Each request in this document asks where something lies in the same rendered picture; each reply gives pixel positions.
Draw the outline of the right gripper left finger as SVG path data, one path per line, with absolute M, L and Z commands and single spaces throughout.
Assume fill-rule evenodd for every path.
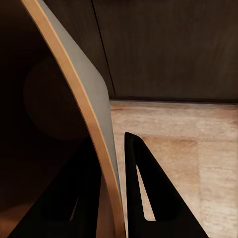
M 101 175 L 89 136 L 8 238 L 96 238 Z

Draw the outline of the trash can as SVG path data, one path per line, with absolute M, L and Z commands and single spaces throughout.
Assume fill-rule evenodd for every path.
M 102 170 L 96 238 L 126 238 L 101 74 L 43 0 L 0 0 L 0 238 L 89 136 Z

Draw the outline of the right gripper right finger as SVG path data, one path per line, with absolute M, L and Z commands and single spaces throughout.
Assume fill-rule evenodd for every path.
M 143 139 L 124 134 L 128 238 L 209 238 Z M 137 168 L 155 217 L 144 218 Z

